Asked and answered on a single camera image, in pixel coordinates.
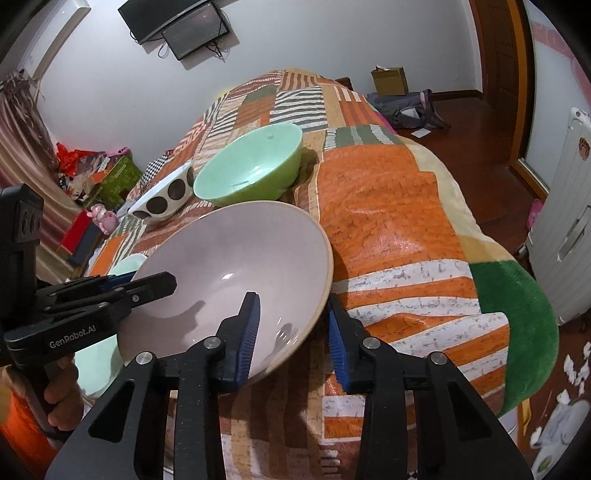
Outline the person's left hand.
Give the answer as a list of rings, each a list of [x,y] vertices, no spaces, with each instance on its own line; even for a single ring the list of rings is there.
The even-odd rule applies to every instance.
[[[47,422],[60,431],[71,431],[80,423],[84,405],[78,387],[79,371],[73,362],[74,354],[59,359],[56,364],[58,372],[45,388],[43,397],[53,406],[48,414]],[[28,401],[29,394],[23,378],[11,367],[1,368],[2,383],[13,394]]]

